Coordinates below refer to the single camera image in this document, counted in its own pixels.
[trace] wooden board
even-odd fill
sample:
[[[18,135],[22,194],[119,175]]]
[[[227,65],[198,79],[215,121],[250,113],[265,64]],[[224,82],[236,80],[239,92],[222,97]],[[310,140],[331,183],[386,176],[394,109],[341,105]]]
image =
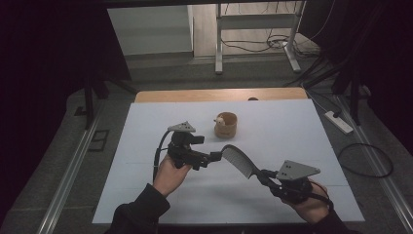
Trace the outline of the wooden board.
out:
[[[222,89],[184,91],[145,91],[136,95],[135,102],[231,101],[258,98],[263,100],[305,99],[302,88]]]

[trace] black curtain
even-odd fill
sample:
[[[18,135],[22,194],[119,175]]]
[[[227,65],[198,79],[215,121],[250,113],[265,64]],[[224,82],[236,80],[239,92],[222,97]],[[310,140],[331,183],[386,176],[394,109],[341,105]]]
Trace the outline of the black curtain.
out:
[[[38,166],[89,74],[131,79],[104,8],[0,1],[0,220]]]
[[[413,5],[391,1],[361,51],[371,108],[413,155]]]

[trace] hand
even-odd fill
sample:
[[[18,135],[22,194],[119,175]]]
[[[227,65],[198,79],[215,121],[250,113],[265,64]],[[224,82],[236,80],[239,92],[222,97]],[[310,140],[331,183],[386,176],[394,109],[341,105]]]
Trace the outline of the hand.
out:
[[[315,182],[311,179],[310,182],[313,185],[313,193],[319,194],[323,197],[327,197],[326,187],[318,183],[314,184]],[[300,215],[304,220],[311,224],[318,223],[328,215],[327,204],[318,199],[309,198],[307,201],[300,204],[291,204],[285,200],[282,200],[282,202],[288,204],[292,209],[294,209],[298,213],[298,215]]]
[[[167,154],[158,168],[154,180],[154,188],[167,197],[183,182],[192,166],[184,165],[178,169]]]

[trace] left hand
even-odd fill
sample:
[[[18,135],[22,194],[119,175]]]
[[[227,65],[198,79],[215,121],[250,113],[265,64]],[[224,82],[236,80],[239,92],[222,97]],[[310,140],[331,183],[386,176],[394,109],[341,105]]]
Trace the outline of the left hand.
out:
[[[192,166],[184,165],[178,169],[167,154],[159,166],[154,180],[154,188],[167,197],[183,182]]]

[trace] black sleeve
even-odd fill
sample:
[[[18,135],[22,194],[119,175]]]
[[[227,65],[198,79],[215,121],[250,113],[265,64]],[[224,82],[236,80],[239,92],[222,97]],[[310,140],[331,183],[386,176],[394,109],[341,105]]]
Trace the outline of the black sleeve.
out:
[[[116,209],[106,234],[154,233],[155,222],[169,207],[167,199],[152,185],[146,184],[134,202]]]
[[[349,234],[352,233],[333,210],[320,222],[313,225],[317,234]]]

